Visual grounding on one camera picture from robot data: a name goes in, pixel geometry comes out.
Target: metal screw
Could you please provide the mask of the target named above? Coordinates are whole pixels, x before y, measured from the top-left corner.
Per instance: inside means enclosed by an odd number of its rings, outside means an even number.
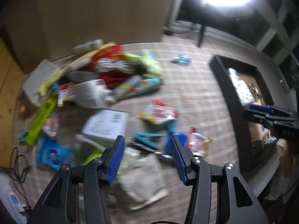
[[[97,161],[98,163],[101,163],[103,161],[103,159],[101,159],[100,157],[97,157],[94,160]]]
[[[234,167],[235,167],[232,163],[227,163],[225,166],[226,166],[226,168],[229,169],[229,170],[232,170],[232,169],[234,169]]]
[[[62,170],[63,171],[67,171],[67,170],[69,170],[70,169],[70,165],[68,165],[68,164],[64,164],[63,166],[62,166]]]
[[[194,158],[192,158],[192,160],[195,162],[195,163],[199,163],[201,162],[201,158],[199,156],[196,156]]]

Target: black cable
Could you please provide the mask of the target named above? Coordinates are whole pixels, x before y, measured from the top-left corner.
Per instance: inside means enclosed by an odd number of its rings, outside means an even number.
[[[299,179],[297,179],[296,180],[296,182],[292,185],[292,187],[291,188],[289,188],[289,190],[288,191],[286,191],[283,195],[282,195],[282,197],[284,197],[285,195],[287,195],[288,194],[288,192],[290,192],[291,190],[292,190],[292,188],[294,188],[295,187],[295,185],[298,183],[298,181],[299,181]]]
[[[11,166],[11,160],[12,160],[12,157],[13,157],[13,154],[14,154],[14,151],[16,150],[16,157],[15,157],[15,160],[14,160],[14,166],[12,167]],[[20,174],[20,169],[19,169],[19,158],[23,158],[25,159],[26,161],[26,167],[23,169],[22,173]],[[23,154],[20,154],[19,155],[19,150],[17,147],[15,147],[12,152],[11,152],[11,155],[10,155],[10,161],[9,161],[9,171],[6,171],[4,167],[2,167],[2,169],[4,170],[4,172],[12,179],[13,181],[13,184],[16,188],[16,190],[20,193],[20,195],[22,195],[24,197],[24,199],[26,200],[26,210],[25,211],[28,211],[27,213],[31,213],[32,212],[32,208],[31,208],[31,205],[29,204],[29,201],[27,199],[27,195],[26,195],[26,192],[25,192],[25,189],[22,185],[22,183],[25,181],[26,179],[26,176],[27,176],[27,172],[28,170],[31,168],[31,166],[29,165],[29,162],[27,160],[27,158],[23,155]],[[16,185],[16,182],[19,183],[20,187],[22,188],[22,192],[18,189],[17,185]]]

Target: blue toy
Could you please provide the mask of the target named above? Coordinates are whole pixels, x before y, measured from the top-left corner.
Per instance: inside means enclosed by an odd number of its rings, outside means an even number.
[[[182,146],[185,146],[188,140],[188,136],[184,133],[173,133],[170,134],[166,143],[166,153],[170,156],[172,156],[171,154],[171,149],[170,149],[170,140],[173,136],[177,136],[178,139],[180,140]]]
[[[140,132],[135,132],[133,133],[133,139],[137,142],[141,142],[143,145],[152,148],[154,150],[158,150],[158,146],[152,142],[150,139],[151,138],[156,138],[156,137],[161,137],[164,135],[161,134],[149,134],[149,133],[140,133]]]

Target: black frame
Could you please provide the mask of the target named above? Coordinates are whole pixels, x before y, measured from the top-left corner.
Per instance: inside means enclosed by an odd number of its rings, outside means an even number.
[[[270,145],[257,155],[253,155],[248,122],[243,119],[244,110],[227,69],[233,68],[240,73],[252,75],[260,88],[266,105],[274,105],[273,99],[267,84],[255,66],[228,57],[214,55],[210,61],[210,67],[218,81],[231,116],[238,145],[240,171],[249,172],[255,169],[264,159],[270,157],[276,151],[276,148],[275,145]]]

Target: food packet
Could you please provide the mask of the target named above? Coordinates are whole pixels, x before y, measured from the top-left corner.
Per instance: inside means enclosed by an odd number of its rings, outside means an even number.
[[[212,140],[197,132],[196,128],[191,128],[188,136],[189,142],[187,148],[191,150],[193,155],[206,157],[208,150],[208,143]]]
[[[55,140],[57,136],[58,126],[61,120],[61,115],[56,115],[52,118],[49,118],[45,122],[45,126],[43,127],[43,131],[52,139]]]
[[[59,87],[57,106],[63,106],[64,101],[71,101],[75,98],[74,82],[70,82]]]
[[[152,103],[142,112],[141,119],[152,122],[153,124],[163,124],[169,120],[177,119],[179,116],[175,108],[167,106],[161,100],[153,100]]]

